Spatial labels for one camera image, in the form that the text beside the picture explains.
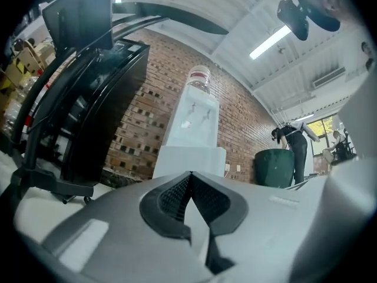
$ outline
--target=person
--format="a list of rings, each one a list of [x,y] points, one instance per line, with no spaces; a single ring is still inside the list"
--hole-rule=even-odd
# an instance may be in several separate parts
[[[337,163],[344,162],[348,159],[345,144],[346,137],[336,130],[332,135],[335,139],[335,143],[332,147],[326,148],[322,151],[323,157],[327,160],[328,163],[333,163],[335,161],[335,156],[331,153],[331,151],[336,150],[336,155],[338,157]]]
[[[365,25],[362,16],[351,0],[298,1],[305,13],[309,14],[312,21],[323,29],[328,30],[326,28],[328,27],[327,24],[333,27],[333,24],[336,24],[336,22],[339,24],[349,24],[351,22],[360,27]],[[366,19],[371,26],[374,26],[372,25],[373,19],[371,17]],[[372,45],[372,51],[375,51],[375,43]],[[372,66],[371,72],[364,83],[338,112],[339,118],[342,119],[345,127],[347,127],[347,130],[352,135],[352,141],[360,156],[377,156],[377,146],[375,145],[376,129],[374,129],[374,122],[372,121],[371,124],[370,121],[374,110],[377,110],[377,100],[373,97],[377,87],[377,83],[375,82],[376,75],[377,68]],[[364,114],[364,116],[355,116],[355,110],[358,110],[358,114]],[[362,129],[362,133],[360,133],[361,127],[368,127],[368,129]]]
[[[276,128],[271,132],[272,139],[277,143],[282,142],[282,149],[287,149],[287,145],[291,148],[294,155],[295,163],[295,184],[304,181],[304,169],[307,154],[307,141],[300,129],[291,125],[282,128]]]
[[[299,3],[308,17],[326,30],[333,29],[340,22],[362,23],[351,0],[299,0]]]
[[[372,49],[370,48],[369,44],[367,42],[361,43],[361,50],[366,54],[368,57],[367,62],[365,63],[366,69],[369,71],[371,69],[371,66],[374,63],[373,59],[373,52]]]

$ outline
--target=brick wall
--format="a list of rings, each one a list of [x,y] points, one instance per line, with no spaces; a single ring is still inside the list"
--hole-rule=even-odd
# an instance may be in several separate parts
[[[123,117],[105,166],[140,179],[152,177],[187,74],[193,66],[205,65],[211,71],[211,95],[220,103],[217,145],[227,151],[227,178],[254,182],[254,155],[276,146],[270,136],[276,125],[264,108],[232,76],[190,47],[146,29],[129,39],[151,45],[147,79]],[[238,164],[241,172],[237,173]]]

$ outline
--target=fluorescent light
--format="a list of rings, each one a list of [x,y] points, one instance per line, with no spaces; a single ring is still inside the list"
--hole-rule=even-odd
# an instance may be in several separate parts
[[[284,38],[287,34],[289,34],[291,30],[288,28],[287,25],[284,25],[281,29],[275,32],[271,37],[269,37],[265,42],[260,44],[251,54],[251,58],[255,60],[259,57],[262,53],[268,50],[272,45],[279,42],[282,38]]]
[[[310,115],[308,115],[308,116],[304,116],[304,117],[302,117],[301,119],[298,119],[298,120],[295,120],[295,121],[306,120],[306,119],[308,119],[309,117],[312,117],[312,116],[314,116],[314,113],[313,113],[313,114],[310,114]]]

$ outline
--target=white wall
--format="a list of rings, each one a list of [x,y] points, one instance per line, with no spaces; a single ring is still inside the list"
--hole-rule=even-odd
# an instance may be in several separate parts
[[[367,76],[368,73],[366,70],[356,77],[344,74],[331,81],[329,84],[313,90],[311,92],[311,95],[313,96],[312,99],[285,110],[283,112],[285,116],[282,116],[283,114],[277,114],[276,116],[279,121],[286,121],[287,119],[295,119],[303,116],[304,114],[314,112],[315,116],[310,118],[310,121],[314,121],[315,119],[321,119],[327,115],[337,113],[346,103],[346,100],[335,103],[329,107],[328,105],[355,93]]]
[[[17,38],[27,40],[33,38],[35,45],[42,42],[49,37],[49,32],[45,25],[45,21],[42,16],[39,16],[35,21],[31,22],[18,36]]]
[[[314,163],[313,163],[313,150],[312,150],[312,143],[310,138],[304,133],[303,134],[307,141],[307,154],[305,160],[305,171],[304,176],[309,176],[309,174],[314,173]]]

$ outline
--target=chair wheel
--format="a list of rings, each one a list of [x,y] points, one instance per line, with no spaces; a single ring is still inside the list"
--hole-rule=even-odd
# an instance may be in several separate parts
[[[92,199],[90,197],[84,197],[84,202],[86,205],[89,204],[91,201]]]

